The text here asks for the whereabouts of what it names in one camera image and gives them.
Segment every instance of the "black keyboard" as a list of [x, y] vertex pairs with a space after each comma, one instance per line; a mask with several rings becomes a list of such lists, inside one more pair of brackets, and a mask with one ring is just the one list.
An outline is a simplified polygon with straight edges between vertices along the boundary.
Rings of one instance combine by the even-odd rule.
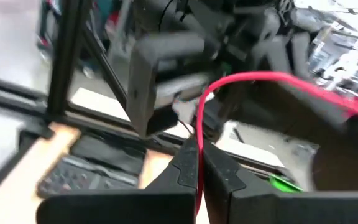
[[75, 156], [63, 157], [38, 185], [39, 197], [67, 194], [76, 190], [136, 189], [138, 178], [93, 164]]

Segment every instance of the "black metal frame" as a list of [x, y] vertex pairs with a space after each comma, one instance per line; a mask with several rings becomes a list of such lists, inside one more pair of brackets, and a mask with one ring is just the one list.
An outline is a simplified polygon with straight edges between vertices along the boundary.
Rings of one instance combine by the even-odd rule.
[[[91, 3], [91, 0], [64, 1], [48, 96], [0, 80], [0, 91], [8, 93], [8, 96], [6, 94], [0, 95], [0, 108], [41, 119], [45, 124], [54, 121], [80, 128], [83, 131], [118, 135], [158, 152], [176, 154], [186, 139], [168, 133], [158, 135], [158, 138], [167, 144], [153, 139], [141, 139], [136, 136], [130, 122], [74, 105], [67, 100], [81, 44], [84, 43], [91, 56], [96, 59], [104, 80], [114, 92], [117, 100], [123, 108], [126, 105], [126, 93], [114, 69], [107, 61], [103, 46], [86, 26], [86, 16], [89, 14]], [[34, 141], [35, 139], [32, 139], [26, 141], [24, 145], [21, 144], [19, 152], [0, 169], [0, 183], [22, 159]], [[233, 154], [230, 154], [230, 156], [240, 163], [257, 167], [262, 171], [273, 174], [280, 172], [276, 167], [252, 159]]]

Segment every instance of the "red wire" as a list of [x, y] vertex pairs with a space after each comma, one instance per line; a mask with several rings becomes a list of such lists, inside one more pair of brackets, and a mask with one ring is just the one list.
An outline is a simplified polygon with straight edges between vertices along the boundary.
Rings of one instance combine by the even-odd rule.
[[297, 79], [293, 75], [283, 73], [283, 72], [241, 72], [237, 74], [233, 74], [224, 78], [219, 79], [212, 83], [201, 95], [200, 100], [198, 102], [198, 110], [197, 110], [197, 124], [196, 124], [196, 133], [197, 133], [197, 143], [198, 143], [198, 190], [197, 190], [197, 199], [196, 199], [196, 207], [197, 213], [200, 209], [201, 199], [203, 197], [203, 110], [206, 98], [209, 93], [213, 90], [233, 82], [239, 81], [249, 81], [249, 80], [268, 80], [268, 81], [276, 81], [276, 82], [284, 82], [294, 86], [299, 90], [303, 90], [308, 92], [309, 94], [316, 96], [318, 98], [324, 99], [330, 103], [341, 106], [345, 109], [354, 111], [358, 114], [358, 101], [350, 100], [347, 98], [343, 98], [338, 94], [333, 92], [321, 89], [316, 85], [311, 83], [302, 81]]

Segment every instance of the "gray floor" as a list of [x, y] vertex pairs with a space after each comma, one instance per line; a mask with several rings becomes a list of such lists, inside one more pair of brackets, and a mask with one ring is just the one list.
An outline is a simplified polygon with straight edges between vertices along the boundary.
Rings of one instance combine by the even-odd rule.
[[[0, 79], [47, 92], [50, 69], [41, 61], [35, 47], [38, 10], [39, 1], [0, 0]], [[122, 63], [117, 59], [114, 64]], [[126, 82], [126, 67], [115, 69], [122, 75], [120, 79]], [[70, 94], [79, 87], [113, 96], [101, 79], [90, 80], [82, 73], [76, 72]], [[0, 111], [0, 166], [16, 151], [16, 130], [23, 125], [24, 120], [14, 114]], [[248, 144], [277, 154], [297, 179], [306, 182], [308, 156], [301, 158], [294, 155], [295, 143], [288, 145], [282, 136], [248, 126], [241, 126], [239, 130]]]

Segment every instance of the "black cable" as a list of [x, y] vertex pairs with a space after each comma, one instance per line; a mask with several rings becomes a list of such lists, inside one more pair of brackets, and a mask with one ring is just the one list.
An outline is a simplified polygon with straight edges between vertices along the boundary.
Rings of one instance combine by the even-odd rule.
[[237, 130], [237, 128], [233, 128], [233, 131], [234, 131], [234, 134], [236, 135], [237, 139], [239, 140], [239, 142], [245, 143], [244, 140], [243, 140], [243, 138], [242, 138], [241, 135], [240, 135], [239, 130]]
[[181, 120], [178, 120], [178, 122], [179, 123], [181, 123], [185, 128], [186, 128], [186, 130], [189, 132], [189, 134], [190, 135], [192, 135], [193, 134], [193, 132], [192, 131], [190, 131], [190, 129], [187, 127], [187, 125], [183, 122], [183, 121], [181, 121]]

